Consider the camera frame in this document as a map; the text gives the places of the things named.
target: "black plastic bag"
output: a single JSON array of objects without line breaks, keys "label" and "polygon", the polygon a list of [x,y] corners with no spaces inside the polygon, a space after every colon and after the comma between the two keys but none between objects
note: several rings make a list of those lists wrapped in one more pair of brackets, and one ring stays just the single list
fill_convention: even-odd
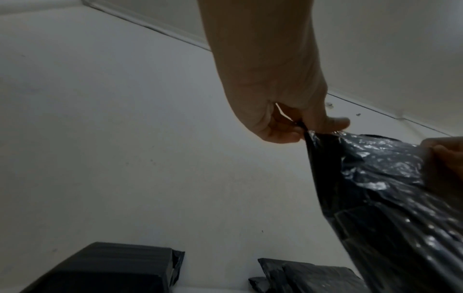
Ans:
[{"label": "black plastic bag", "polygon": [[184,256],[171,248],[96,242],[21,293],[168,293]]},{"label": "black plastic bag", "polygon": [[463,292],[463,184],[430,149],[305,139],[322,212],[372,292]]},{"label": "black plastic bag", "polygon": [[369,293],[363,280],[346,267],[259,259],[266,278],[250,278],[258,293]]}]

